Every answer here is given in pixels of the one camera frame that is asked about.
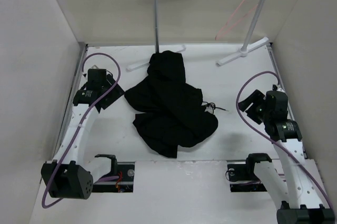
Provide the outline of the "black trousers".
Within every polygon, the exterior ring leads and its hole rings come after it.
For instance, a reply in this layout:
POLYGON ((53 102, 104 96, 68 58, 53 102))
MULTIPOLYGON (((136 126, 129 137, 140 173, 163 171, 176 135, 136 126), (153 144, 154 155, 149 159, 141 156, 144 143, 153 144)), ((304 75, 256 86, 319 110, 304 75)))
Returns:
POLYGON ((178 147, 203 142, 219 125, 216 116, 206 111, 202 90, 187 84, 180 53, 153 54, 145 79, 124 97, 137 111, 133 125, 140 137, 167 158, 177 158, 178 147))

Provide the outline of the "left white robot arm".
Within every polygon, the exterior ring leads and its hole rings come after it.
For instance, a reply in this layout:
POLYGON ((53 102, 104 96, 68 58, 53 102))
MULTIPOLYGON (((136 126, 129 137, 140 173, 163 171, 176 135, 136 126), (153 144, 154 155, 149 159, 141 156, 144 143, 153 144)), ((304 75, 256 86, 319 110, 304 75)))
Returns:
POLYGON ((57 200, 87 199, 97 182, 118 178, 117 159, 112 154, 97 154, 90 162, 84 152, 91 128, 102 110, 124 95, 106 69, 89 69, 87 81, 73 98, 71 120, 61 146, 52 161, 43 164, 41 175, 45 195, 57 200))

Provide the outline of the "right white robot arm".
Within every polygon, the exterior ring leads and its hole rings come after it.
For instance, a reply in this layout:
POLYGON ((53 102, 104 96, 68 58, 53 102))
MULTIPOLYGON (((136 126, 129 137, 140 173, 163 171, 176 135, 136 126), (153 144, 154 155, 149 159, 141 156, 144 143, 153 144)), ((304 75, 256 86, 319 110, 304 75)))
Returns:
POLYGON ((330 207, 320 196, 324 190, 305 168, 302 134, 299 125, 288 118, 288 96, 281 89, 263 94, 255 90, 245 100, 238 101, 239 113, 257 124, 263 124, 264 136, 271 141, 279 156, 284 178, 276 171, 265 153, 249 154, 244 173, 249 179, 259 179, 276 206, 278 223, 335 223, 330 207))

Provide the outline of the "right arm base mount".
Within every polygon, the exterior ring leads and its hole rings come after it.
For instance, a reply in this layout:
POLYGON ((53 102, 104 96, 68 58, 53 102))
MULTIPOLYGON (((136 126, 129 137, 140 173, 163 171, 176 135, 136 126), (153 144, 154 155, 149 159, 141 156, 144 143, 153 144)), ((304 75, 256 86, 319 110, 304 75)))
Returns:
POLYGON ((232 193, 266 192, 263 183, 254 174, 248 173, 245 163, 228 163, 225 177, 230 183, 232 193))

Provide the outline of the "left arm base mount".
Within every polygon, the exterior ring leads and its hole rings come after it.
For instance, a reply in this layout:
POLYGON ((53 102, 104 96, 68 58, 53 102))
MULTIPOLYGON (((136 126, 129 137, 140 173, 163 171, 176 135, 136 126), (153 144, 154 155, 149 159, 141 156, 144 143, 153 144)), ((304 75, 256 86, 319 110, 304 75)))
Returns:
POLYGON ((118 162, 116 168, 93 185, 93 193, 132 193, 135 162, 118 162))

